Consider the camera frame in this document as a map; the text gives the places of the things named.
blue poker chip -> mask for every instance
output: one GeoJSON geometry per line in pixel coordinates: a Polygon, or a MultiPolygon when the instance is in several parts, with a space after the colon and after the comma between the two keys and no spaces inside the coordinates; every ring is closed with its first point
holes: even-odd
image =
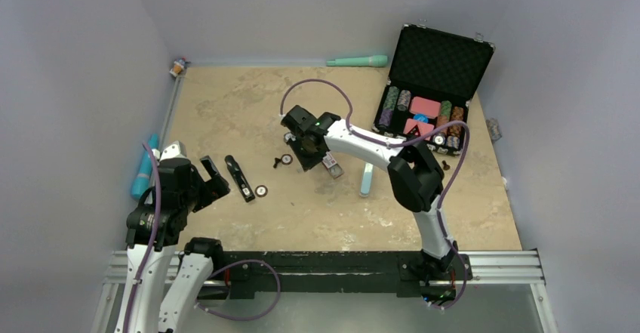
{"type": "Polygon", "coordinates": [[[414,116],[414,119],[417,120],[418,122],[425,122],[425,123],[429,122],[429,118],[427,118],[424,114],[416,114],[414,116]]]}

small box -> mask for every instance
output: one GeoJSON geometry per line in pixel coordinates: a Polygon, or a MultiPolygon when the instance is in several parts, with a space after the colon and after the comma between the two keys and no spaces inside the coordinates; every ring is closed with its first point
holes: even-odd
{"type": "MultiPolygon", "coordinates": [[[[485,74],[494,51],[494,45],[482,41],[480,37],[471,39],[424,26],[405,25],[395,47],[373,131],[387,137],[408,137],[405,134],[405,125],[407,119],[412,119],[415,115],[411,113],[411,108],[405,111],[394,108],[389,125],[379,123],[386,94],[392,86],[399,90],[409,90],[411,102],[416,97],[438,103],[449,100],[453,106],[463,108],[463,121],[466,122],[469,102],[485,74]]],[[[429,104],[424,104],[422,100],[418,103],[429,108],[429,104]]],[[[434,119],[429,119],[429,122],[435,124],[434,119]]],[[[432,151],[458,156],[463,147],[464,133],[463,130],[460,135],[460,148],[438,145],[432,140],[426,140],[426,143],[432,151]]]]}

wall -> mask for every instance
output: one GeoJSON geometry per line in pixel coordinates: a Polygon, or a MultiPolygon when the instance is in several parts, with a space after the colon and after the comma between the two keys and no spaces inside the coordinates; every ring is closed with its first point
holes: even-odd
{"type": "Polygon", "coordinates": [[[561,331],[638,331],[640,0],[513,0],[479,90],[561,331]]]}
{"type": "Polygon", "coordinates": [[[322,63],[392,55],[403,23],[474,36],[509,0],[143,0],[174,56],[210,63],[322,63]]]}
{"type": "Polygon", "coordinates": [[[2,331],[88,331],[170,57],[140,0],[0,0],[2,331]]]}

blue cylinder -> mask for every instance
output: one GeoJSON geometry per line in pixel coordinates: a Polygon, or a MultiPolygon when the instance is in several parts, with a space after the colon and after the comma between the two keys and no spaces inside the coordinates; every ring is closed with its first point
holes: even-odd
{"type": "MultiPolygon", "coordinates": [[[[158,135],[151,134],[149,138],[149,146],[152,149],[158,149],[158,135]]],[[[149,188],[149,179],[151,177],[151,159],[146,151],[142,150],[142,159],[140,160],[140,169],[138,175],[134,180],[134,184],[131,185],[131,197],[136,201],[140,199],[144,191],[149,188]]]]}

wooden tabletop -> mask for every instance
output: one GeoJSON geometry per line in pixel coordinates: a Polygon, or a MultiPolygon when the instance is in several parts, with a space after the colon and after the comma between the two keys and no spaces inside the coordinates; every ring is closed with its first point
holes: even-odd
{"type": "MultiPolygon", "coordinates": [[[[411,212],[393,197],[385,171],[375,168],[371,194],[358,193],[364,162],[340,153],[345,174],[333,179],[322,165],[303,172],[297,160],[274,169],[275,157],[293,154],[283,141],[278,108],[288,86],[326,79],[353,102],[352,123],[371,128],[388,69],[325,67],[192,67],[185,75],[167,142],[182,141],[195,165],[209,155],[232,187],[213,205],[189,215],[180,246],[192,237],[220,239],[226,250],[417,250],[420,235],[411,212]],[[263,198],[246,203],[223,159],[234,156],[249,184],[267,186],[263,198]]],[[[315,116],[345,116],[344,99],[327,85],[308,83],[290,94],[285,112],[300,104],[315,116]]],[[[478,98],[469,108],[471,141],[466,161],[449,192],[445,214],[463,250],[519,250],[478,98]]],[[[435,155],[452,166],[459,158],[435,155]]],[[[204,169],[198,169],[206,176],[204,169]]]]}

